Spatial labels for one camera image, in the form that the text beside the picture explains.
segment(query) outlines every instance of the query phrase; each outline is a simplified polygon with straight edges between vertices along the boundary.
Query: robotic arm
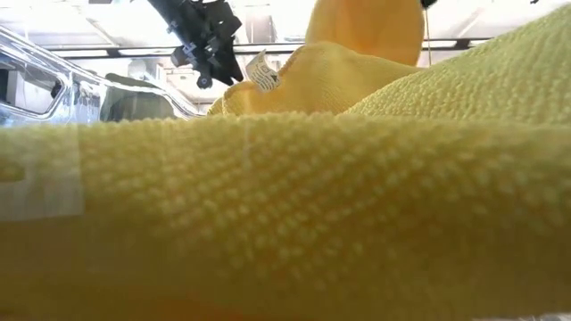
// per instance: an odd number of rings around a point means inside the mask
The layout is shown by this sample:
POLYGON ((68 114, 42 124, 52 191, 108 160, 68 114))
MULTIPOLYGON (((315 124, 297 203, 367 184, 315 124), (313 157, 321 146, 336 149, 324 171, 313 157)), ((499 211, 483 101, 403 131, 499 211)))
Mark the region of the robotic arm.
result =
POLYGON ((196 85, 210 88, 212 79, 232 86, 244 76, 234 54, 234 34, 242 22, 225 0, 148 0, 169 24, 182 46, 170 59, 175 67, 191 64, 200 72, 196 85))

